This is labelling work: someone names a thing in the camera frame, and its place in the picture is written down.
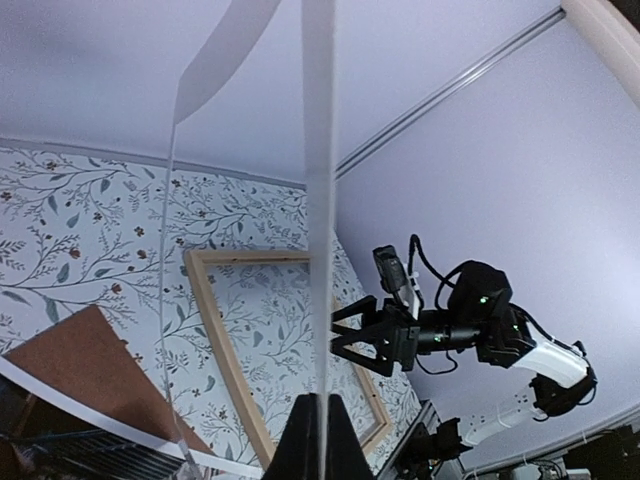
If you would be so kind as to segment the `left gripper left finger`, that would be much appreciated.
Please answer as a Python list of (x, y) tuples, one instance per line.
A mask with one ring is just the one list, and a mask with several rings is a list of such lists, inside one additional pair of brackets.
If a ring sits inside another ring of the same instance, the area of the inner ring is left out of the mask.
[(263, 480), (316, 480), (319, 477), (318, 395), (299, 395)]

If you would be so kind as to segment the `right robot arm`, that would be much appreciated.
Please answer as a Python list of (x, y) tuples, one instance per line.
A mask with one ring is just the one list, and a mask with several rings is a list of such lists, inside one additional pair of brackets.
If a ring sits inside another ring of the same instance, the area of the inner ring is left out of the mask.
[(506, 274), (465, 261), (444, 278), (451, 288), (446, 306), (421, 306), (413, 275), (398, 259), (379, 263), (383, 303), (369, 295), (332, 314), (333, 354), (389, 377), (396, 366), (408, 372), (419, 357), (473, 349), (479, 362), (533, 372), (520, 391), (479, 414), (452, 418), (435, 433), (415, 434), (410, 452), (448, 460), (525, 421), (544, 422), (585, 405), (597, 378), (581, 342), (568, 345), (546, 333), (511, 301)]

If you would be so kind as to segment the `clear acrylic sheet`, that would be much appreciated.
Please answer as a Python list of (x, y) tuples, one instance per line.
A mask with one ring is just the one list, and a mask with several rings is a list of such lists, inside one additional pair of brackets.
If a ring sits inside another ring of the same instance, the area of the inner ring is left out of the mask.
[[(233, 1), (183, 71), (172, 125), (200, 110), (236, 74), (261, 39), (279, 4)], [(329, 342), (335, 167), (335, 10), (332, 1), (301, 4), (303, 124), (312, 327), (318, 395), (319, 477), (327, 478)]]

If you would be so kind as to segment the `brown backing board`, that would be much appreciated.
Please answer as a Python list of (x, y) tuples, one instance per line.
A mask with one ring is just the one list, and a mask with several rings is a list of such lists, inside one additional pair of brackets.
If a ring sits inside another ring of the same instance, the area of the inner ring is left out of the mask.
[(8, 361), (126, 426), (169, 440), (173, 411), (91, 305), (9, 351)]

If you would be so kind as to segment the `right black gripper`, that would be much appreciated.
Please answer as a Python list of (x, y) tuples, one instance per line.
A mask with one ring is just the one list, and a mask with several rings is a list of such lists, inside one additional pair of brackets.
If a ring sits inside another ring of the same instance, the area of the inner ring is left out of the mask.
[[(359, 329), (342, 324), (354, 316), (360, 317)], [(367, 295), (333, 312), (331, 331), (344, 335), (330, 341), (331, 352), (356, 366), (382, 376), (392, 375), (394, 363), (402, 371), (414, 367), (420, 325), (406, 308), (385, 304), (378, 310), (377, 299)], [(382, 335), (382, 342), (379, 347), (375, 342), (346, 335)]]

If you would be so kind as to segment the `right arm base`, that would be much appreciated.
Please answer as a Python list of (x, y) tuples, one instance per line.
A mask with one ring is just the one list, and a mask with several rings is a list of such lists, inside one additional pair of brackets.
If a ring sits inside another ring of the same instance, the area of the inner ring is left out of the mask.
[(442, 422), (432, 402), (424, 401), (378, 478), (434, 479), (446, 462), (472, 450), (462, 442), (459, 423), (459, 418)]

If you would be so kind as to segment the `wooden picture frame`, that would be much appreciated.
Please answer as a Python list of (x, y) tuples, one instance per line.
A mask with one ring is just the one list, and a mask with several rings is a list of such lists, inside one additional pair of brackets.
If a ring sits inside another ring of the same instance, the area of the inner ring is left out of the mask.
[(221, 265), (307, 263), (310, 254), (295, 250), (188, 250), (184, 263), (214, 357), (235, 410), (260, 465), (269, 466), (276, 450), (250, 393), (234, 347), (223, 324), (206, 269)]

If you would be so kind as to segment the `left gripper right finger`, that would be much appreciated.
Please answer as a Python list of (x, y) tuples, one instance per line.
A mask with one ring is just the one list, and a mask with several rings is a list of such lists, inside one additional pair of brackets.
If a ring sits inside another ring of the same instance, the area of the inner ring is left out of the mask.
[(373, 475), (342, 398), (329, 396), (327, 478), (373, 480)]

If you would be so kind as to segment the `books and cat photo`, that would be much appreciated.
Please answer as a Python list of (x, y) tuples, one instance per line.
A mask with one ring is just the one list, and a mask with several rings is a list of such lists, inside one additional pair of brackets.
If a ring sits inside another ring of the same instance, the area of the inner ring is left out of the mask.
[(175, 479), (183, 465), (1, 378), (3, 479)]

